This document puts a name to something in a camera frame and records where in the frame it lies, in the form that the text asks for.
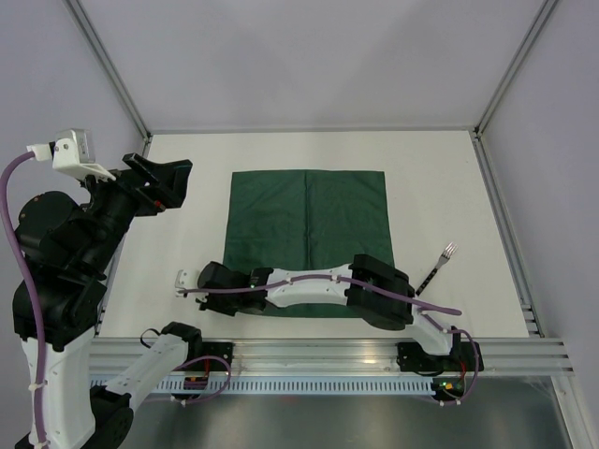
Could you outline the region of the aluminium frame post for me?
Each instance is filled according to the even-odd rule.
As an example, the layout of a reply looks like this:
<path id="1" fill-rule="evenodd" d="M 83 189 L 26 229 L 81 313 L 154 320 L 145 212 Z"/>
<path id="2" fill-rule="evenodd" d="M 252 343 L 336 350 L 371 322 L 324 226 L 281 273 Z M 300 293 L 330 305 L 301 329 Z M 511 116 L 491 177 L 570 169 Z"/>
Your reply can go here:
<path id="1" fill-rule="evenodd" d="M 527 62 L 533 48 L 541 35 L 543 34 L 548 22 L 552 18 L 555 10 L 560 5 L 560 0 L 544 0 L 540 8 L 535 13 L 530 26 L 519 42 L 519 46 L 511 58 L 507 69 L 503 73 L 497 87 L 495 88 L 488 104 L 483 110 L 482 115 L 472 129 L 472 136 L 480 139 L 486 129 L 489 127 L 492 118 L 502 104 L 504 97 L 508 93 L 512 84 L 519 75 L 520 70 Z"/>
<path id="2" fill-rule="evenodd" d="M 152 133 L 144 122 L 132 95 L 125 86 L 123 78 L 119 74 L 116 65 L 113 63 L 109 52 L 102 42 L 99 33 L 96 31 L 82 2 L 77 0 L 64 0 L 63 4 L 97 60 L 110 87 L 115 92 L 123 107 L 125 114 L 134 125 L 142 140 L 148 142 L 152 137 Z"/>

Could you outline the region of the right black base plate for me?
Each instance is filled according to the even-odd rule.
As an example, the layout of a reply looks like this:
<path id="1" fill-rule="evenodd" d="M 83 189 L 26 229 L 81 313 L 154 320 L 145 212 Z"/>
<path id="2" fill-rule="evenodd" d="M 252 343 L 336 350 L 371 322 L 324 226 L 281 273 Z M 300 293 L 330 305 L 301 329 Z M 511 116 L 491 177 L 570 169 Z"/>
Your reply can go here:
<path id="1" fill-rule="evenodd" d="M 415 341 L 397 344 L 397 364 L 401 372 L 438 376 L 445 372 L 474 372 L 484 369 L 482 356 L 475 360 L 470 342 L 458 341 L 448 355 L 429 355 Z"/>

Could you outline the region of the right aluminium frame post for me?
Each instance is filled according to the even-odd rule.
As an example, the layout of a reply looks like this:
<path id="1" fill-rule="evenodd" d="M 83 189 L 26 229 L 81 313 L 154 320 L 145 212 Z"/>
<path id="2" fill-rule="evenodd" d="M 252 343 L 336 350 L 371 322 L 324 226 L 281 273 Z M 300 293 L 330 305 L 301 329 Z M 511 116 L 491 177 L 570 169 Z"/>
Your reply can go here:
<path id="1" fill-rule="evenodd" d="M 483 110 L 482 115 L 472 129 L 472 136 L 480 139 L 486 129 L 489 127 L 492 118 L 502 104 L 504 97 L 508 93 L 512 84 L 519 75 L 520 70 L 527 62 L 533 48 L 541 35 L 543 34 L 548 22 L 552 18 L 555 10 L 560 5 L 560 0 L 544 0 L 540 8 L 535 13 L 530 26 L 519 42 L 519 46 L 511 58 L 507 69 L 503 73 L 497 87 L 495 88 L 488 104 Z"/>

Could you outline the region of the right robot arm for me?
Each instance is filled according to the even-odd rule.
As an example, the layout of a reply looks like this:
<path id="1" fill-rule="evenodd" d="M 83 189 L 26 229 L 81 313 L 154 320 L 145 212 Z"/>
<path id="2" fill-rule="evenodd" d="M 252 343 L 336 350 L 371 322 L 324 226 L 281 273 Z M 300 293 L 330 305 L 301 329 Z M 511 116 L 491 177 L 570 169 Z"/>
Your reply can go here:
<path id="1" fill-rule="evenodd" d="M 199 272 L 190 292 L 202 310 L 228 316 L 335 306 L 376 329 L 407 331 L 407 342 L 397 346 L 402 372 L 440 376 L 484 369 L 479 344 L 466 331 L 434 317 L 459 316 L 460 310 L 421 300 L 407 274 L 367 254 L 335 268 L 307 271 L 255 268 L 242 273 L 211 262 Z"/>

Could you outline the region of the aluminium front rail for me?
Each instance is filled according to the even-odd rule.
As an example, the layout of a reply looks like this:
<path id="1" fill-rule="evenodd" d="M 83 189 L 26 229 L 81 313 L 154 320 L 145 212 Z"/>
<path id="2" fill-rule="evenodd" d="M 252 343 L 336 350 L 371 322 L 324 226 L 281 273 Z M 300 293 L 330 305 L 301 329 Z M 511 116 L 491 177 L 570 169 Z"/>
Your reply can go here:
<path id="1" fill-rule="evenodd" d="M 485 377 L 572 376 L 574 368 L 558 339 L 479 339 Z M 142 355 L 134 339 L 99 338 L 90 371 L 118 374 Z M 399 371 L 397 342 L 390 339 L 234 340 L 236 375 L 367 375 Z"/>

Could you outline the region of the fork with black handle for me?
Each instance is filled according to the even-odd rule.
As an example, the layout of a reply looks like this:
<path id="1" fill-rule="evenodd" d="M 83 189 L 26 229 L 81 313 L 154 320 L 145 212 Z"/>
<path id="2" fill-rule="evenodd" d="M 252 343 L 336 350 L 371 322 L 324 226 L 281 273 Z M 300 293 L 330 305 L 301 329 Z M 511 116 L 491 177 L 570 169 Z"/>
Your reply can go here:
<path id="1" fill-rule="evenodd" d="M 416 290 L 416 295 L 420 296 L 422 292 L 428 287 L 431 281 L 434 279 L 438 271 L 451 259 L 451 256 L 457 251 L 458 245 L 454 242 L 450 242 L 444 250 L 441 252 L 437 259 L 437 262 L 431 272 L 428 274 L 426 279 L 420 284 Z"/>

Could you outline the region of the left aluminium frame post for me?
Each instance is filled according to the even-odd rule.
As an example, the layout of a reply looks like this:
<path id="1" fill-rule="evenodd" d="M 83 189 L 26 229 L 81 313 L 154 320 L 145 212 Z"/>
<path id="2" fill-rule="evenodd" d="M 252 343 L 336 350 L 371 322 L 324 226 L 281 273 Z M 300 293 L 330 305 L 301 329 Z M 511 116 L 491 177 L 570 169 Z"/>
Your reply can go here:
<path id="1" fill-rule="evenodd" d="M 77 0 L 64 0 L 63 4 L 97 60 L 110 87 L 115 92 L 123 107 L 125 114 L 134 125 L 142 140 L 148 142 L 152 137 L 152 133 L 144 122 L 132 95 L 125 86 L 123 78 L 119 74 L 116 65 L 113 63 L 109 52 L 102 42 L 99 33 L 96 31 L 82 2 Z"/>

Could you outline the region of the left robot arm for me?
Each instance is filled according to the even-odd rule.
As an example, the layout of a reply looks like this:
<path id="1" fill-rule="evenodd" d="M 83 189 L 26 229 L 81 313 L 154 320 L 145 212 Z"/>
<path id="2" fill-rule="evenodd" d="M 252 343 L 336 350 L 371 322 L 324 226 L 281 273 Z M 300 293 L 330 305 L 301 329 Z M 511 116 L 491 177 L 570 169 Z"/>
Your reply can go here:
<path id="1" fill-rule="evenodd" d="M 193 167 L 135 153 L 124 162 L 104 181 L 82 179 L 88 204 L 47 192 L 26 203 L 17 224 L 6 225 L 23 276 L 12 301 L 14 329 L 31 376 L 33 423 L 21 448 L 116 448 L 160 381 L 203 362 L 200 331 L 172 322 L 118 378 L 90 384 L 107 266 L 135 218 L 182 206 Z"/>

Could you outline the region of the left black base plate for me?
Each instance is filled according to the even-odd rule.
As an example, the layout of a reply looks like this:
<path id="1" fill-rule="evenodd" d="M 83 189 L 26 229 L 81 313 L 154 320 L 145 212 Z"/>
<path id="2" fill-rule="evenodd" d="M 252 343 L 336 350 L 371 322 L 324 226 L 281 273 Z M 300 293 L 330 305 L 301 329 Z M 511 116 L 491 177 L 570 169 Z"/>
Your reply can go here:
<path id="1" fill-rule="evenodd" d="M 199 367 L 206 375 L 217 372 L 226 373 L 227 369 L 222 360 L 230 364 L 233 361 L 234 343 L 231 341 L 208 341 L 202 345 L 201 356 L 205 359 L 199 362 Z"/>

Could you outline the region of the dark green cloth napkin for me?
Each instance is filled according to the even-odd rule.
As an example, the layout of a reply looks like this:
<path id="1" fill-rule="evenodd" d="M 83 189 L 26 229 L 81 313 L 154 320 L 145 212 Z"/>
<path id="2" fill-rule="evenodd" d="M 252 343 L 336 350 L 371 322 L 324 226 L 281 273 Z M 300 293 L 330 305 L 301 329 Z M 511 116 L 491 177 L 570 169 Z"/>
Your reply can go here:
<path id="1" fill-rule="evenodd" d="M 294 271 L 335 268 L 367 254 L 393 265 L 381 171 L 235 172 L 223 263 Z"/>

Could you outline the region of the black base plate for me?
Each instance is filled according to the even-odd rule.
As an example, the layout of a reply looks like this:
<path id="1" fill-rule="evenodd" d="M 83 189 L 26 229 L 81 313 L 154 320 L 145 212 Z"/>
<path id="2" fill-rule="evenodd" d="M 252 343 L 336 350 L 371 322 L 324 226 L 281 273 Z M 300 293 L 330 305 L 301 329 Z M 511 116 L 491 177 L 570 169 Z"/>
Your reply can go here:
<path id="1" fill-rule="evenodd" d="M 397 344 L 397 364 L 401 372 L 438 376 L 445 372 L 474 372 L 484 369 L 482 356 L 475 360 L 470 342 L 458 341 L 448 355 L 429 355 L 415 341 Z"/>
<path id="2" fill-rule="evenodd" d="M 199 362 L 199 367 L 206 375 L 217 372 L 226 373 L 227 369 L 222 360 L 230 364 L 233 361 L 234 343 L 231 341 L 208 341 L 202 345 L 201 356 L 205 359 Z"/>

